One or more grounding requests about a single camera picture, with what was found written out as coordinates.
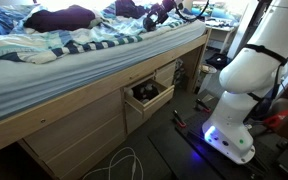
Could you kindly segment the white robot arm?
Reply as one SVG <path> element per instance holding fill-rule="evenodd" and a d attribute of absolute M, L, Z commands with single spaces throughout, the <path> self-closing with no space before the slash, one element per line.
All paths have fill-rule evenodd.
<path fill-rule="evenodd" d="M 255 147 L 243 121 L 267 93 L 277 93 L 287 62 L 288 0 L 272 0 L 249 41 L 221 70 L 224 92 L 202 125 L 206 143 L 236 164 L 248 163 Z"/>

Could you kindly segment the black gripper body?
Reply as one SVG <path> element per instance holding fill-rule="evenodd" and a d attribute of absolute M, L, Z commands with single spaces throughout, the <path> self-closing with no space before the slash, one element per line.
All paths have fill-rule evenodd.
<path fill-rule="evenodd" d="M 176 6 L 177 2 L 175 0 L 162 0 L 162 3 L 159 5 L 159 14 L 165 15 Z"/>

